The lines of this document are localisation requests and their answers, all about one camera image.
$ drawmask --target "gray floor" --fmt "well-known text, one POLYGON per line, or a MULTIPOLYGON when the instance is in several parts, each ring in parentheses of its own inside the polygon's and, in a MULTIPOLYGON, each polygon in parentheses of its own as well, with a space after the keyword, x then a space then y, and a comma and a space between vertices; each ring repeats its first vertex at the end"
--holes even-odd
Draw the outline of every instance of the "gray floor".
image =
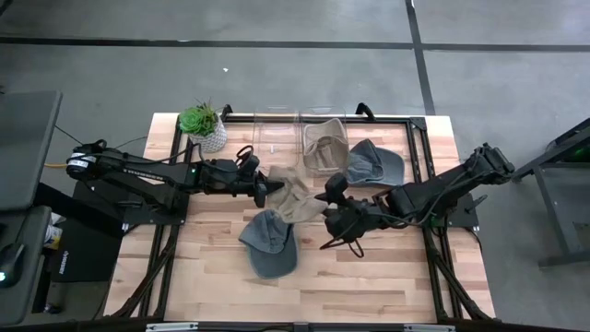
MULTIPOLYGON (((424 42, 590 43, 584 0, 414 2, 424 42)), ((411 42, 402 0, 16 0, 0 18, 0 32, 411 42)), ((488 141, 521 166, 589 114, 588 53, 426 52, 425 58, 436 113, 451 116, 463 158, 488 141)), ((231 103, 236 111, 269 104, 337 104, 353 111, 364 101, 376 113, 424 114, 414 53, 402 50, 0 45, 0 84, 7 91, 60 89, 58 124, 79 139, 112 144, 143 136, 152 113, 181 111, 194 98, 231 103)), ((56 132, 48 161, 61 162, 73 146, 56 132)), ((128 151, 141 153, 143 143, 128 151)), ((73 190, 63 172, 46 170, 43 180, 73 190)), ((497 316, 587 329, 590 266, 537 268, 537 260, 559 250, 532 180, 476 190, 490 196, 478 214, 497 316)), ((96 306, 95 288, 86 294, 96 293, 87 296, 96 306)))

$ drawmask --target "white pot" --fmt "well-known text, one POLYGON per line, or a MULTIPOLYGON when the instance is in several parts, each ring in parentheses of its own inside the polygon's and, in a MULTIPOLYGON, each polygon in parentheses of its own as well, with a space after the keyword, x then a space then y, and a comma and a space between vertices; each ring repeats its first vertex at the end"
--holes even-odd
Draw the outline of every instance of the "white pot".
POLYGON ((201 145, 203 152, 217 152, 221 150, 225 143, 228 141, 228 132, 225 131, 225 126, 218 118, 218 124, 215 127, 215 131, 207 136, 200 136, 196 134, 189 134, 191 141, 195 144, 201 145))

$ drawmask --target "wooden table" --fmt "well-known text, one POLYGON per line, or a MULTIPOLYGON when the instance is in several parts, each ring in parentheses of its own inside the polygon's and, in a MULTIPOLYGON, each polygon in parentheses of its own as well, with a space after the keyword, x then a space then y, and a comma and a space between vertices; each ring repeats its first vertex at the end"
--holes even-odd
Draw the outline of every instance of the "wooden table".
MULTIPOLYGON (((145 157, 162 159, 170 154, 176 113, 154 114, 145 157)), ((459 163, 451 121, 447 116, 426 116, 431 152, 437 173, 459 163)), ((252 143, 252 124, 226 124, 228 144, 206 158, 234 159, 252 143)), ((398 124, 349 124, 354 146, 364 138, 395 151, 409 166, 406 130, 398 124)), ((186 137, 181 147, 185 146, 186 137)), ((419 159, 423 161, 420 144, 419 159)), ((263 168, 284 158, 264 150, 255 152, 263 168)), ((425 167, 421 165, 423 177, 425 167)), ((324 179, 306 178, 314 192, 322 192, 324 179)), ((369 197, 378 189, 348 190, 355 197, 369 197)), ((238 236, 260 209, 250 197, 193 195, 187 222, 181 228, 172 271, 166 320, 400 323, 434 322, 431 286, 421 231, 371 231, 360 243, 365 258, 347 247, 320 251, 331 237, 321 217, 296 226, 300 244, 299 266, 275 280, 259 279, 248 263, 238 236)), ((105 314, 119 309, 146 273, 154 227, 141 226, 127 235, 112 278, 105 314)), ((481 309, 494 315, 486 273, 473 235, 449 230, 456 276, 481 309)), ((152 307, 157 302, 156 281, 152 307)), ((449 292, 442 282, 445 308, 451 313, 449 292)))

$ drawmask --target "transparent container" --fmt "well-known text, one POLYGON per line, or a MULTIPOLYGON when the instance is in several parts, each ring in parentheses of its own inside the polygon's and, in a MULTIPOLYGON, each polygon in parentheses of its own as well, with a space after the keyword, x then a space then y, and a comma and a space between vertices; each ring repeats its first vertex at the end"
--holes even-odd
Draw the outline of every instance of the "transparent container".
POLYGON ((302 160, 315 177, 345 172, 348 167, 346 112, 335 106, 309 107, 299 114, 302 160))
POLYGON ((259 168, 265 174, 273 165, 297 168, 301 155, 299 112, 290 106, 257 109, 253 146, 254 155, 260 160, 259 168))

